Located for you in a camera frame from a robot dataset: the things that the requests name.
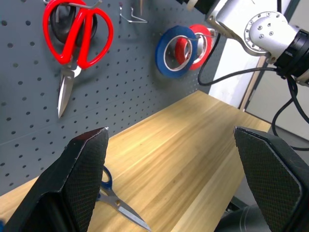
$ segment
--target gray pegboard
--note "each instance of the gray pegboard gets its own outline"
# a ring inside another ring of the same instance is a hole
[[[123,14],[129,16],[133,5],[139,15],[138,3],[123,2]],[[158,72],[154,54],[167,29],[203,23],[199,11],[189,12],[175,0],[145,0],[142,17],[149,23],[128,24],[120,21],[118,2],[105,0],[100,8],[113,22],[112,46],[75,79],[70,102],[58,119],[61,66],[43,37],[43,0],[1,3],[0,195],[40,175],[73,137],[104,126],[113,136],[197,90],[198,70],[179,80],[167,79]],[[102,49],[106,35],[99,18],[89,57]],[[203,80],[213,79],[224,44],[219,43]]]

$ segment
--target blue-handled scissors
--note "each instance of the blue-handled scissors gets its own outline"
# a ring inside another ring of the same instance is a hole
[[[150,227],[147,223],[136,213],[130,206],[128,206],[125,202],[123,202],[112,190],[112,175],[110,171],[104,166],[103,171],[106,173],[108,177],[108,181],[101,182],[100,193],[98,194],[97,201],[105,202],[112,207],[114,207],[119,213],[125,216],[130,221],[135,224],[143,227],[144,229],[151,231]]]

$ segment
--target red tape roll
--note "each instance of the red tape roll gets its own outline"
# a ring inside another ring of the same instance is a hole
[[[208,30],[208,28],[201,24],[194,24],[190,27],[190,29],[194,32],[194,34],[203,34],[211,36],[211,33]],[[193,62],[193,64],[190,67],[190,70],[195,70],[201,67],[202,64],[205,62],[205,60],[207,59],[207,57],[209,56],[209,53],[211,52],[212,39],[211,37],[204,37],[204,38],[206,38],[207,41],[206,50],[204,50],[204,52],[200,55],[200,57]],[[186,60],[185,48],[187,46],[187,43],[188,41],[185,38],[180,38],[176,42],[175,57],[179,64],[184,63]]]

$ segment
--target wooden table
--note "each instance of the wooden table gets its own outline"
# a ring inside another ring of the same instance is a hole
[[[106,163],[116,194],[154,232],[208,232],[237,190],[243,168],[234,126],[269,124],[196,92],[110,139]],[[0,197],[8,220],[35,180]],[[89,231],[143,231],[98,202]]]

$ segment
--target red scissor handle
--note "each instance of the red scissor handle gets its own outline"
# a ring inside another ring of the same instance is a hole
[[[51,12],[54,10],[54,8],[64,3],[76,3],[80,5],[85,5],[85,3],[82,0],[51,0],[47,4],[44,14],[43,14],[43,32],[44,32],[44,37],[46,39],[47,45],[49,49],[51,50],[52,54],[54,55],[54,57],[56,58],[56,60],[58,60],[60,64],[62,65],[68,64],[71,61],[73,50],[75,48],[75,40],[77,38],[77,34],[79,32],[79,29],[82,23],[85,21],[83,42],[82,42],[80,54],[77,59],[77,65],[79,65],[82,69],[89,68],[90,66],[97,63],[100,59],[102,59],[102,57],[111,47],[112,39],[113,39],[112,21],[109,18],[109,16],[99,8],[95,8],[95,9],[81,8],[72,24],[67,41],[64,44],[63,51],[61,54],[59,54],[54,49],[51,38],[49,36],[48,19],[49,19]],[[92,16],[94,14],[100,15],[105,20],[107,27],[108,27],[108,38],[107,38],[107,42],[103,50],[92,61],[88,62],[87,55],[89,52],[90,40],[91,40]]]

